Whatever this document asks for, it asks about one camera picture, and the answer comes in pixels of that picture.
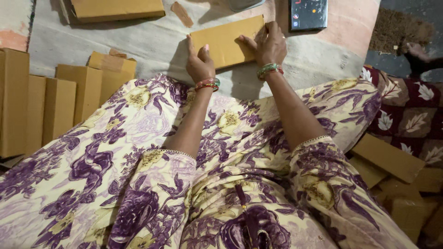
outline hand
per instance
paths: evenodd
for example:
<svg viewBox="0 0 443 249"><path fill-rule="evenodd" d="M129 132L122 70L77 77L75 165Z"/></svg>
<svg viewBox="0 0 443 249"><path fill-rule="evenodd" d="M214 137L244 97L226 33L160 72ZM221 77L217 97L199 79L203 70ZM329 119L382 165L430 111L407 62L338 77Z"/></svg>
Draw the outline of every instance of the hand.
<svg viewBox="0 0 443 249"><path fill-rule="evenodd" d="M202 47L198 54L195 52L194 43L190 35L186 36L188 39L189 58L186 65L186 71L194 80L195 83L200 81L215 78L214 61L209 56L209 45Z"/></svg>
<svg viewBox="0 0 443 249"><path fill-rule="evenodd" d="M244 35L241 35L238 39L254 51L259 67L270 63L282 65L288 53L286 39L275 21L266 23L264 29L257 34L255 41Z"/></svg>

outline floral dress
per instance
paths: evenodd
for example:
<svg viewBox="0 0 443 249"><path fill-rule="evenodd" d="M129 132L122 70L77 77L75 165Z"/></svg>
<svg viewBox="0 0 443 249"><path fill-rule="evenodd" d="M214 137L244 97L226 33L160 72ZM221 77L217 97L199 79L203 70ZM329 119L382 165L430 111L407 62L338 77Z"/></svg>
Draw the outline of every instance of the floral dress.
<svg viewBox="0 0 443 249"><path fill-rule="evenodd" d="M297 93L328 136L290 151L272 97L214 95L194 159L161 147L195 91L161 74L124 84L0 177L1 248L415 248L343 155L377 89Z"/></svg>

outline black box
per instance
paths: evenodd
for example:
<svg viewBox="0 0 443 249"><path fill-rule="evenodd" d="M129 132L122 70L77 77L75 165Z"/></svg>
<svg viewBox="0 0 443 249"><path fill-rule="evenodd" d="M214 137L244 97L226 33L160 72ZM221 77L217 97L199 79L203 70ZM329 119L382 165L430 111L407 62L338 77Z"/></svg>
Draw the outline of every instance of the black box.
<svg viewBox="0 0 443 249"><path fill-rule="evenodd" d="M289 31L322 30L328 25L328 0L289 0Z"/></svg>

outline bangle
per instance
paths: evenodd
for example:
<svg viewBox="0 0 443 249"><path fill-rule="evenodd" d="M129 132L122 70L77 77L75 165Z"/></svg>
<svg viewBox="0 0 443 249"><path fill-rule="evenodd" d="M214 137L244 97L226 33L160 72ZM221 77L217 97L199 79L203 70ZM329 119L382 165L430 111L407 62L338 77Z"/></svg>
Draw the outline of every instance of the bangle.
<svg viewBox="0 0 443 249"><path fill-rule="evenodd" d="M264 78L266 75L268 75L270 73L275 73L275 72L279 72L281 74L284 74L283 69L281 68L281 66L279 64L277 64L277 63L266 64L261 69L259 69L257 71L257 78L260 79L261 81L264 81Z"/></svg>
<svg viewBox="0 0 443 249"><path fill-rule="evenodd" d="M218 91L218 87L220 86L220 80L217 78L209 78L203 81L200 81L196 84L195 90L197 91L200 88L204 87L212 87L214 89L214 92Z"/></svg>

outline lace trim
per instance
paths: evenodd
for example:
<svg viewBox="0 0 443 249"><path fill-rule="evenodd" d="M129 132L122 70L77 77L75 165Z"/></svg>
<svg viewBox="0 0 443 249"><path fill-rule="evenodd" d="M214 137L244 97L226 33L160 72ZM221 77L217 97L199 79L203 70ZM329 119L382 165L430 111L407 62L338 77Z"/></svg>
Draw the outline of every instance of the lace trim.
<svg viewBox="0 0 443 249"><path fill-rule="evenodd" d="M320 139L322 139L322 138L327 138L327 137L329 137L329 136L328 136L328 135L324 135L324 136L319 136L319 137L316 137L316 138L312 138L312 139L310 139L310 140L308 140L308 141L304 141L304 142L302 142L301 144L299 144L299 145L295 148L294 151L300 149L300 148L301 148L302 146L304 146L305 144L312 143L312 142L314 142L314 141L320 140Z"/></svg>
<svg viewBox="0 0 443 249"><path fill-rule="evenodd" d="M178 153L178 154L182 154L182 155L185 155L185 156L188 156L188 157L192 158L195 162L197 162L197 160L193 156L189 155L188 153L184 153L184 152L181 152L181 151L175 151L175 150L168 150L168 149L159 149L159 151L175 152L175 153Z"/></svg>

